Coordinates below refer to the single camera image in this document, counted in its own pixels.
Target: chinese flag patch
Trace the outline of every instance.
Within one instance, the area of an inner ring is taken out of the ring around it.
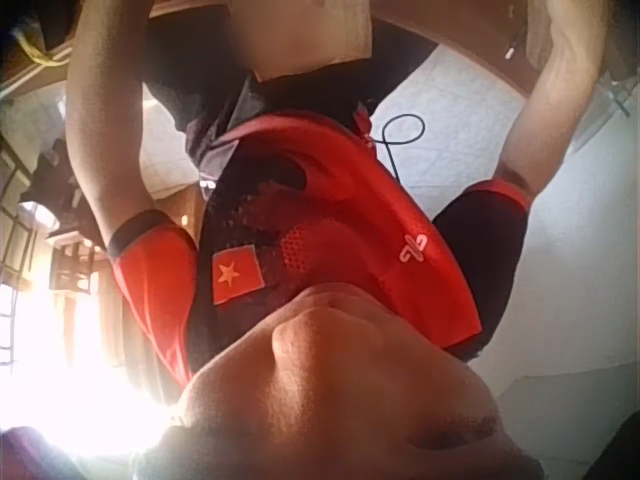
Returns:
[[[255,292],[265,287],[253,245],[232,248],[213,256],[213,304]]]

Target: man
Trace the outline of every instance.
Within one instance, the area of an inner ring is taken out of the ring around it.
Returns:
[[[553,53],[494,177],[433,223],[376,162],[362,109],[345,125],[285,105],[221,137],[196,122],[190,151],[225,165],[198,246],[140,175],[151,4],[88,0],[68,82],[76,176],[185,388],[137,478],[539,478],[447,351],[477,353],[502,317],[529,206],[595,88],[605,0],[547,0]]]

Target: black cable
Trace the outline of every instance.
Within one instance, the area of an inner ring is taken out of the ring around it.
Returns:
[[[420,126],[421,126],[421,130],[420,133],[418,133],[415,137],[410,138],[409,140],[400,140],[400,141],[393,141],[390,142],[389,140],[387,140],[387,128],[389,128],[391,125],[393,125],[394,122],[401,120],[403,118],[415,118],[416,120],[418,120],[420,122]],[[384,145],[385,148],[387,149],[387,153],[389,154],[389,160],[391,161],[391,168],[393,168],[393,174],[396,178],[396,180],[398,181],[399,184],[402,184],[402,182],[400,181],[400,174],[398,173],[398,168],[396,167],[396,162],[393,159],[393,153],[391,152],[391,147],[392,146],[399,146],[399,145],[409,145],[411,143],[415,143],[418,140],[420,140],[424,134],[427,131],[427,124],[425,123],[424,119],[422,117],[420,117],[419,115],[416,115],[414,113],[403,113],[402,115],[398,115],[397,117],[393,117],[392,119],[388,120],[387,123],[384,124],[384,126],[382,127],[382,140],[376,140],[375,138],[372,138],[372,140],[374,141],[374,143],[378,143],[380,145]]]

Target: yellow star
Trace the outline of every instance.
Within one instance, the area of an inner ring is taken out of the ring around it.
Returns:
[[[222,270],[222,275],[218,279],[218,283],[227,282],[229,286],[233,283],[233,279],[240,276],[238,272],[234,270],[236,266],[236,262],[232,262],[231,265],[225,267],[224,265],[220,265],[220,270]]]

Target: raised arm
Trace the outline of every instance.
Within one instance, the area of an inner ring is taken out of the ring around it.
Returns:
[[[604,54],[607,0],[547,0],[553,51],[516,120],[495,176],[531,198],[558,172],[595,90]]]
[[[86,0],[67,82],[71,165],[105,243],[153,208],[142,181],[142,52],[153,0]]]

